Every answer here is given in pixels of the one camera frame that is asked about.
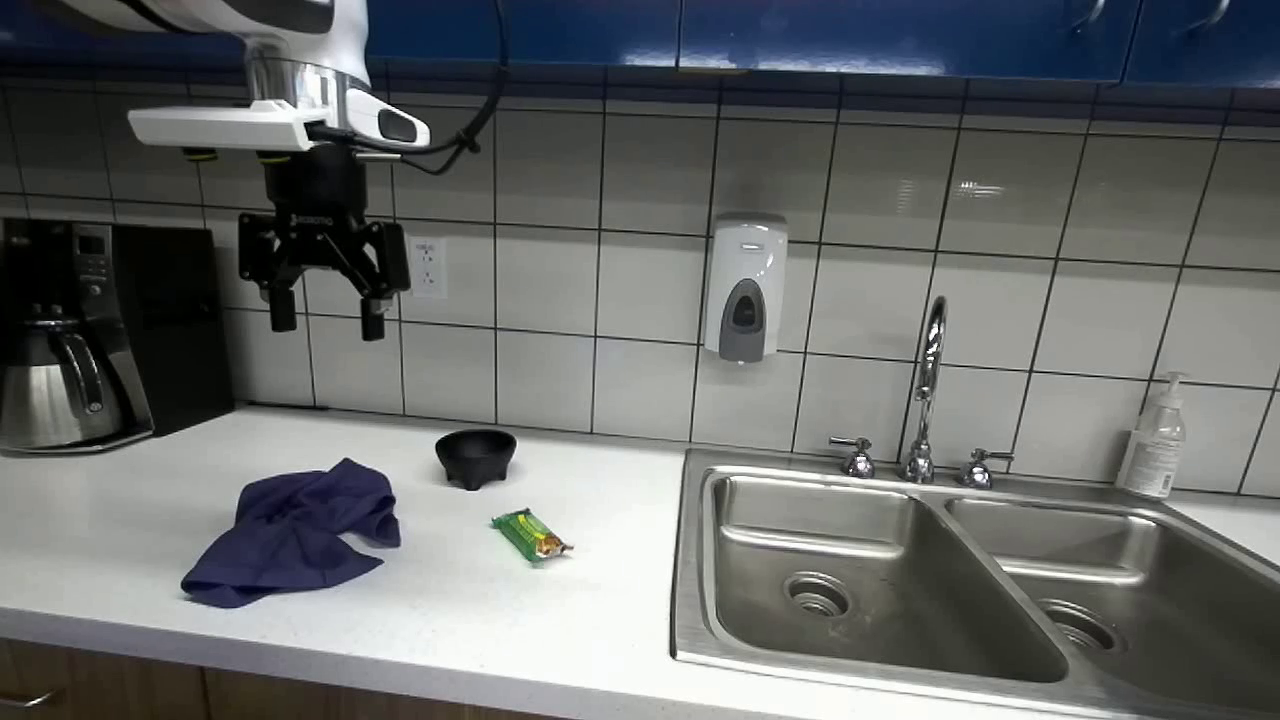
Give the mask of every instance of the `coffee maker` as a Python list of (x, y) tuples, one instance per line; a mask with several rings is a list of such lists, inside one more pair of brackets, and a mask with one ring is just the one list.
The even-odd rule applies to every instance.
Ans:
[(3, 221), (0, 452), (103, 452), (229, 408), (208, 233)]

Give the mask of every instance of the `black bowl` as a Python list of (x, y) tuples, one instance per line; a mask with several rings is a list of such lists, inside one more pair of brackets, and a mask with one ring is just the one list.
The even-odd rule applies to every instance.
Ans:
[(490, 482), (508, 482), (515, 437), (496, 430), (464, 430), (439, 437), (435, 455), (444, 466), (448, 486), (475, 494)]

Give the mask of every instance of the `wall outlet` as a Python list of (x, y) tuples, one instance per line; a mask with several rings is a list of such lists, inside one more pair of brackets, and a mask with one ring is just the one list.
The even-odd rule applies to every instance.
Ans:
[(448, 243), (414, 237), (409, 242), (413, 298), (448, 301)]

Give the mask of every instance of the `cable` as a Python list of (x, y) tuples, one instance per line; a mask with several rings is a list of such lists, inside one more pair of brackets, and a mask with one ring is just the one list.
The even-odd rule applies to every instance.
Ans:
[(414, 169), (425, 175), (444, 175), (464, 152), (481, 152), (481, 131), (490, 121), (499, 97), (508, 91), (508, 73), (512, 73), (512, 33), (508, 33), (508, 6), (504, 0), (490, 0), (490, 26), (496, 26), (496, 73), (490, 73), (482, 106), (453, 141), (430, 146), (430, 147), (395, 147), (405, 169)]

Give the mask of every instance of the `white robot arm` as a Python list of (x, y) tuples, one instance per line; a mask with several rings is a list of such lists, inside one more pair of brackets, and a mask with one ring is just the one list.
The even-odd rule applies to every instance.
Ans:
[(222, 33), (244, 42), (249, 107), (135, 107), (138, 146), (307, 152), (350, 137), (372, 152), (425, 152), (425, 121), (368, 90), (365, 0), (65, 0), (118, 33)]

